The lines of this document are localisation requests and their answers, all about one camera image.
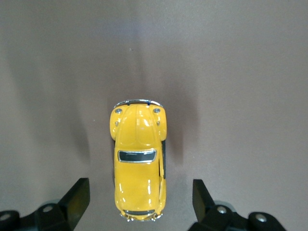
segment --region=car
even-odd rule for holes
[[[152,100],[126,100],[114,106],[110,134],[115,140],[115,205],[127,219],[162,216],[166,204],[164,107]]]

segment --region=metal bolt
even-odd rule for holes
[[[257,218],[257,220],[260,221],[260,222],[266,222],[266,221],[267,221],[267,220],[266,220],[266,217],[265,217],[264,215],[260,214],[260,213],[258,213],[258,214],[256,215],[256,218]]]
[[[11,217],[11,215],[8,214],[8,213],[3,214],[3,215],[0,217],[0,221],[6,220],[6,219],[8,219],[8,218],[10,218],[10,217]]]
[[[219,206],[217,208],[217,211],[220,212],[221,214],[225,214],[227,212],[226,208],[223,206]]]
[[[48,206],[46,206],[45,208],[43,208],[43,212],[44,213],[47,213],[47,212],[49,212],[49,211],[51,211],[52,210],[52,206],[51,205],[48,205]]]
[[[155,108],[155,109],[153,109],[153,112],[160,113],[160,109],[159,108]]]
[[[117,113],[117,114],[120,114],[121,112],[122,112],[121,108],[118,108],[118,109],[115,110],[115,113]]]

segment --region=car windshield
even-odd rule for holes
[[[119,151],[118,158],[120,162],[146,163],[155,160],[156,151],[132,152]]]

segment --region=gray surface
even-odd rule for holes
[[[308,230],[308,2],[2,1],[0,211],[27,215],[89,177],[76,230],[187,230],[203,179],[242,216]],[[114,206],[109,115],[167,111],[167,206]]]

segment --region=yellow toy car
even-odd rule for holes
[[[166,204],[163,106],[151,100],[126,100],[114,106],[110,134],[115,140],[115,205],[130,220],[162,216]]]

